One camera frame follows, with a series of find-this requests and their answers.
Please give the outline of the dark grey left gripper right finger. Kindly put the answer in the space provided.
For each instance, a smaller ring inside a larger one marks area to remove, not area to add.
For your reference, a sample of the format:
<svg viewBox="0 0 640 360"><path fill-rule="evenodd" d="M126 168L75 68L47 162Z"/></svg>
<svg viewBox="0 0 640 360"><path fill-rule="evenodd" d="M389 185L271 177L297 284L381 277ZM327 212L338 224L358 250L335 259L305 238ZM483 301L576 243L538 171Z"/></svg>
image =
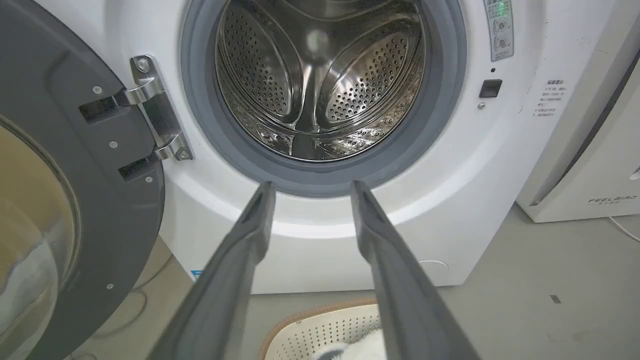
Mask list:
<svg viewBox="0 0 640 360"><path fill-rule="evenodd" d="M361 256L371 268L389 360L477 360L479 355L365 182L350 202Z"/></svg>

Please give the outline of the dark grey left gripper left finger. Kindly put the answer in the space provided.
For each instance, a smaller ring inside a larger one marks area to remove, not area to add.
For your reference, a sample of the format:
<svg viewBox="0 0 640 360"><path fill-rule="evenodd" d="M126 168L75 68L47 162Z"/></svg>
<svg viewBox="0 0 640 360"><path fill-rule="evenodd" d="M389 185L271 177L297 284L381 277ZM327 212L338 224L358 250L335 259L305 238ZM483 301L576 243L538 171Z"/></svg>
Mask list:
<svg viewBox="0 0 640 360"><path fill-rule="evenodd" d="M270 245L275 186L258 186L158 338L150 360L238 360L256 268Z"/></svg>

